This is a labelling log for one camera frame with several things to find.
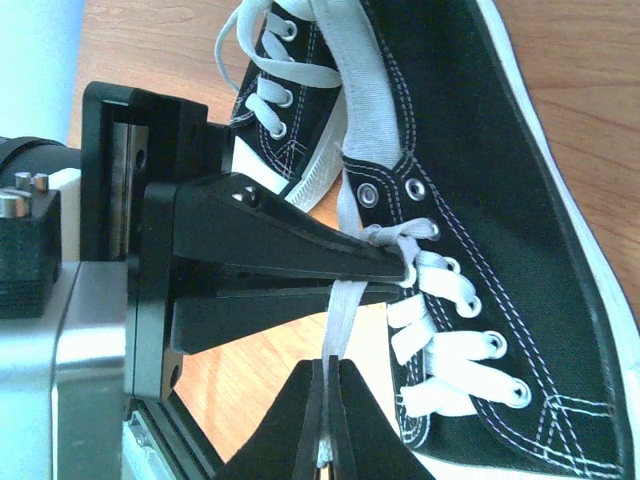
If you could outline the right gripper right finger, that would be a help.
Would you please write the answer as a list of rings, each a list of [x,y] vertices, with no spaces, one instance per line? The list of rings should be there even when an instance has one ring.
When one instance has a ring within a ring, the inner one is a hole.
[[[433,475],[404,445],[355,363],[329,359],[331,479],[428,480]]]

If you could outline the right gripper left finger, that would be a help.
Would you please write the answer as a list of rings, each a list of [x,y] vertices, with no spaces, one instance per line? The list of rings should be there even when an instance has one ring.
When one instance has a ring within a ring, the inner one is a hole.
[[[321,438],[328,433],[325,371],[299,361],[255,432],[216,473],[217,479],[318,479]]]

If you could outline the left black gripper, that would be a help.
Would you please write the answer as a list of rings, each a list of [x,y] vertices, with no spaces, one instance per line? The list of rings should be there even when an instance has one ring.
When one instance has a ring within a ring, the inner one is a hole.
[[[124,390],[133,398],[166,400],[181,374],[178,353],[326,311],[329,280],[405,276],[395,247],[332,229],[243,174],[211,176],[229,172],[233,140],[207,117],[203,104],[133,87],[92,82],[83,93],[80,258],[126,265]],[[210,285],[173,304],[182,267],[173,253],[329,280]]]

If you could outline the white shoelace of sneaker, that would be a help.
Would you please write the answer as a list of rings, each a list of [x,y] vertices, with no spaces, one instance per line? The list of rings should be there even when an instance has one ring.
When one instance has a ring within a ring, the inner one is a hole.
[[[539,390],[520,314],[482,244],[486,191],[412,155],[392,168],[346,158],[343,172],[343,228],[398,247],[405,263],[386,306],[403,446],[440,478],[530,473],[517,423]]]
[[[231,29],[242,51],[264,73],[306,87],[331,89],[341,85],[337,70],[313,63],[295,61],[284,44],[295,39],[297,25],[272,12],[271,1],[243,1],[232,12],[216,40],[214,56],[224,80],[234,89],[222,60],[222,44]],[[275,140],[287,133],[286,125],[273,110],[275,105],[287,108],[293,103],[293,94],[281,84],[259,78],[256,91],[245,100],[245,105]]]

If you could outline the black sneaker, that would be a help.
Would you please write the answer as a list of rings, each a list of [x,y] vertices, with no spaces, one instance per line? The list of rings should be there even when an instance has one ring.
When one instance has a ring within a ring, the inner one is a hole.
[[[518,421],[532,471],[639,475],[639,332],[545,137],[491,1],[315,1],[347,104],[342,157],[404,156],[487,197],[482,244],[521,317],[539,390]]]
[[[308,1],[271,1],[272,12],[294,22],[298,33],[284,44],[297,62],[337,70],[333,56]],[[287,133],[275,140],[245,105],[259,78],[271,79],[293,94],[293,103],[273,110]],[[342,168],[339,147],[346,132],[347,114],[342,81],[337,88],[302,86],[271,77],[250,59],[232,110],[233,137],[230,169],[244,174],[296,208],[309,212],[327,194]]]

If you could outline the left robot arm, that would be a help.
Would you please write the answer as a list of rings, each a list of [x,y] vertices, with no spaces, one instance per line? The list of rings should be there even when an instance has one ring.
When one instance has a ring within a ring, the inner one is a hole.
[[[230,169],[228,127],[206,106],[94,82],[82,143],[1,142],[1,313],[44,307],[71,241],[84,262],[125,270],[125,392],[163,400],[184,355],[316,312],[337,280],[393,298],[404,265]]]

